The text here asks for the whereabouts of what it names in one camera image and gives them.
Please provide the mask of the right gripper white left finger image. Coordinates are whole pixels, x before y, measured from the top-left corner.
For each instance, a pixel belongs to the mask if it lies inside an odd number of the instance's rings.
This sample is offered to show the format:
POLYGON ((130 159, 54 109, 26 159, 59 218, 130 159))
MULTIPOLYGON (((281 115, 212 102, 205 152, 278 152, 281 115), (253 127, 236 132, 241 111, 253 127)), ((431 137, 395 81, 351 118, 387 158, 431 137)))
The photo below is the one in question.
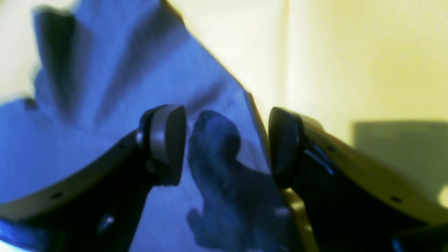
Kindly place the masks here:
POLYGON ((1 205, 2 252, 126 252, 153 187, 180 183, 186 109, 162 105, 87 167, 1 205))

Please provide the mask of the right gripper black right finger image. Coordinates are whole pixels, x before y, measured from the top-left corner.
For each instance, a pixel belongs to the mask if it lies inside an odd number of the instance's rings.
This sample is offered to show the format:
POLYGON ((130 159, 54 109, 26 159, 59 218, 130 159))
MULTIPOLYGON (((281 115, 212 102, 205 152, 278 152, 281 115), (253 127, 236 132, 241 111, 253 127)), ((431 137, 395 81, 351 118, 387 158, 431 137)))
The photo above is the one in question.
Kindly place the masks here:
POLYGON ((272 174, 303 202, 320 252, 446 252, 447 210, 298 113, 272 108, 272 174))

